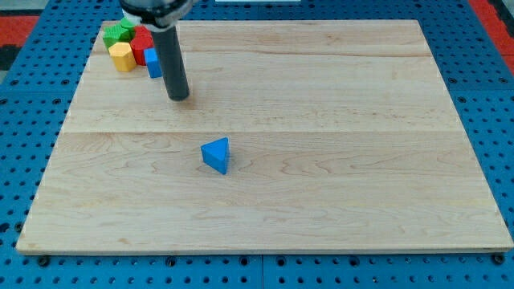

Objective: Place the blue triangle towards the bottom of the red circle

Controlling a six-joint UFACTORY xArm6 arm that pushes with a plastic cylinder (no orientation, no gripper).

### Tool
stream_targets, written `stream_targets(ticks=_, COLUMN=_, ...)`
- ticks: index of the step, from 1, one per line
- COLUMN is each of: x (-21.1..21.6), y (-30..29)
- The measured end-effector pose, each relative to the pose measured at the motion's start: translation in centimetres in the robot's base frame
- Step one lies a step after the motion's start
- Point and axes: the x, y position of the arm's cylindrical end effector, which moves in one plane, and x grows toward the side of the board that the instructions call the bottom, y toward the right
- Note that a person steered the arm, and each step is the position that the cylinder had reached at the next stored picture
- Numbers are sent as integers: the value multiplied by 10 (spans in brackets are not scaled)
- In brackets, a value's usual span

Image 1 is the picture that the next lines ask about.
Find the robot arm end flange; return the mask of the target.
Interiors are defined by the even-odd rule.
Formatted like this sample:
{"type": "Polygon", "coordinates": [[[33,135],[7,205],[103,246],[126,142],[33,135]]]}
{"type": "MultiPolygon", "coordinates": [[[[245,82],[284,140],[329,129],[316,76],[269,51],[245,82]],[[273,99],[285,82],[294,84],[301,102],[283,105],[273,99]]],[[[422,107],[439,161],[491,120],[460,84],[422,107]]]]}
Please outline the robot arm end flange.
{"type": "Polygon", "coordinates": [[[120,0],[124,16],[135,25],[150,30],[166,30],[175,26],[198,0],[120,0]]]}

